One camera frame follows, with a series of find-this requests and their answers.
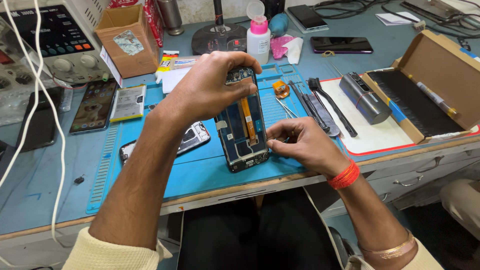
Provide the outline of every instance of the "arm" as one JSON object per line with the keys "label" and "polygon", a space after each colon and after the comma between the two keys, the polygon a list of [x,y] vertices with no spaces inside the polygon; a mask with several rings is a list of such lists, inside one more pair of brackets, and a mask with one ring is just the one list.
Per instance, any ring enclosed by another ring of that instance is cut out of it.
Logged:
{"label": "arm", "polygon": [[[281,120],[267,130],[268,146],[281,155],[295,158],[309,170],[327,179],[339,175],[349,160],[311,117]],[[405,228],[379,199],[365,178],[360,175],[350,186],[338,190],[352,220],[360,246],[365,250],[382,251],[394,248],[408,239]],[[366,261],[375,269],[399,270],[417,253],[418,247],[392,259]]]}
{"label": "arm", "polygon": [[186,129],[257,91],[254,84],[225,85],[227,72],[234,66],[262,71],[243,52],[205,54],[147,115],[132,156],[92,222],[91,236],[118,245],[155,248],[163,194]]}

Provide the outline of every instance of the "black pants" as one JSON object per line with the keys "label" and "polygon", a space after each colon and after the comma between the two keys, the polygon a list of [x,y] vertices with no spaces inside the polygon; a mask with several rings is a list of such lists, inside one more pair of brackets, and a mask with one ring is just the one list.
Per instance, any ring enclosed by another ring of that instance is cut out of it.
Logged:
{"label": "black pants", "polygon": [[186,211],[179,270],[341,269],[328,232],[302,188]]}

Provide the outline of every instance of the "white plastic bottle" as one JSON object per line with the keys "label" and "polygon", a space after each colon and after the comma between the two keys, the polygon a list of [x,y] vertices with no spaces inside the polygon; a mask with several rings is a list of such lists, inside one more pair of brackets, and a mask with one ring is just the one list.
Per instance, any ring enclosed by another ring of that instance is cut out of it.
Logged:
{"label": "white plastic bottle", "polygon": [[252,20],[247,30],[247,53],[261,65],[268,62],[270,53],[270,29],[264,12],[265,6],[259,0],[253,0],[247,6],[247,16]]}

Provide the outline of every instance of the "hand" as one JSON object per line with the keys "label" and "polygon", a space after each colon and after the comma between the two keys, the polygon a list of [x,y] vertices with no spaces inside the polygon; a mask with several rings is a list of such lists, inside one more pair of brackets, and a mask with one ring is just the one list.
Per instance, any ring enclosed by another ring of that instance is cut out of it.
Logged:
{"label": "hand", "polygon": [[262,72],[258,61],[244,52],[204,54],[160,104],[168,103],[189,124],[211,119],[236,100],[257,91],[252,83],[225,85],[227,72],[237,66],[252,67],[257,74]]}
{"label": "hand", "polygon": [[350,165],[312,117],[280,120],[266,130],[266,135],[268,147],[274,153],[292,157],[327,179],[339,175]]}

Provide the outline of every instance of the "purple smartphone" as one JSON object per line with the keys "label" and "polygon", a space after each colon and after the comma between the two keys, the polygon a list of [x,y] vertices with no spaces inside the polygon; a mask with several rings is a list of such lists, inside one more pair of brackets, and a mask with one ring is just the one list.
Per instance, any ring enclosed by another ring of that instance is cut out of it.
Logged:
{"label": "purple smartphone", "polygon": [[366,37],[311,37],[314,53],[373,53]]}

